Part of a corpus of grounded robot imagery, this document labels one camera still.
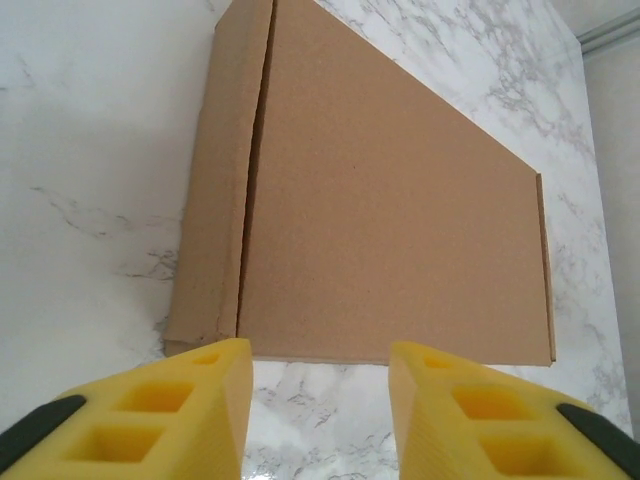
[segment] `marble surface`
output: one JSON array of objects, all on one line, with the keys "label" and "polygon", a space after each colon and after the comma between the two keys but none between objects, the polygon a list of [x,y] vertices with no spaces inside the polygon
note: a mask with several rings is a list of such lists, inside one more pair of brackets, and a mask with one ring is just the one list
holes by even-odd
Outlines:
[{"label": "marble surface", "polygon": [[[160,357],[227,1],[0,3],[0,429]],[[320,3],[542,172],[558,361],[630,429],[578,44],[542,0]],[[246,479],[397,478],[386,369],[258,362]]]}]

